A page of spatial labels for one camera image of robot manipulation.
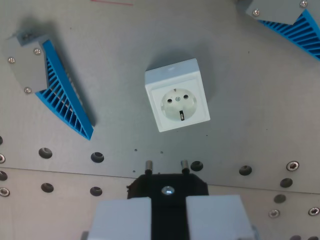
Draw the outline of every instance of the red line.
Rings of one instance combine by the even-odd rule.
[[[132,4],[132,3],[114,2],[114,1],[105,1],[105,0],[91,0],[91,2],[98,2],[98,3],[105,3],[105,4],[118,4],[118,5],[133,6],[133,4]]]

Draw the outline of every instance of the metal pin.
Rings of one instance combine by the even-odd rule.
[[[190,173],[189,165],[188,165],[188,160],[182,160],[181,161],[181,167],[182,167],[182,173],[183,174],[188,174]]]
[[[180,118],[181,118],[181,121],[185,120],[184,111],[180,111]]]
[[[145,162],[145,171],[144,173],[147,175],[147,174],[152,174],[152,166],[153,166],[153,163],[151,160],[148,160]]]

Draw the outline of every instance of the white plastic block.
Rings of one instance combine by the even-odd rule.
[[[151,240],[151,199],[102,201],[88,240]]]
[[[195,58],[146,71],[145,89],[159,132],[210,120]]]
[[[238,195],[187,196],[190,240],[255,240]]]

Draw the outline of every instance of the screw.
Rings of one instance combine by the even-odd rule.
[[[291,161],[286,165],[288,171],[295,171],[299,168],[299,163],[297,161]]]
[[[254,17],[258,17],[260,15],[260,10],[258,8],[256,10],[253,10],[252,15]]]
[[[34,53],[35,55],[40,55],[40,54],[41,54],[41,50],[40,50],[39,48],[35,48],[35,49],[33,50],[33,53]]]
[[[275,219],[275,218],[279,217],[279,215],[280,215],[280,211],[276,210],[276,209],[271,210],[269,212],[269,217],[272,218],[272,219]]]
[[[164,186],[161,190],[164,195],[171,195],[175,193],[175,189],[172,186]]]
[[[308,6],[308,1],[303,0],[300,2],[300,8],[305,9],[307,6]]]
[[[8,197],[10,195],[10,191],[5,187],[0,187],[0,196]]]
[[[5,156],[0,153],[0,164],[3,164],[6,161]]]
[[[24,92],[25,92],[26,94],[30,94],[32,91],[31,91],[31,88],[30,88],[30,87],[26,87],[26,88],[24,89]]]
[[[313,207],[309,210],[308,214],[310,216],[316,216],[319,214],[319,212],[320,212],[320,209],[318,207]]]
[[[8,58],[8,62],[10,64],[14,64],[16,62],[16,60],[11,56],[11,57]]]

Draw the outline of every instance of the bolt head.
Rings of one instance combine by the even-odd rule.
[[[32,92],[32,90],[31,90],[30,87],[26,87],[26,88],[24,89],[24,92],[25,92],[26,94],[30,94],[30,93]]]
[[[164,195],[172,195],[175,193],[175,189],[172,186],[164,186],[161,190]]]
[[[300,7],[305,9],[308,6],[308,1],[301,1],[300,2]]]
[[[254,17],[258,17],[258,16],[260,15],[260,10],[259,10],[259,9],[253,10],[252,15],[253,15]]]
[[[8,58],[8,62],[10,64],[14,64],[16,62],[16,60],[11,56],[11,57]]]
[[[276,210],[276,209],[271,210],[269,212],[269,217],[272,218],[272,219],[275,219],[275,218],[279,217],[279,215],[280,215],[280,211]]]
[[[41,50],[40,50],[39,48],[35,48],[35,49],[33,50],[33,53],[34,53],[35,55],[40,55],[40,54],[41,54]]]

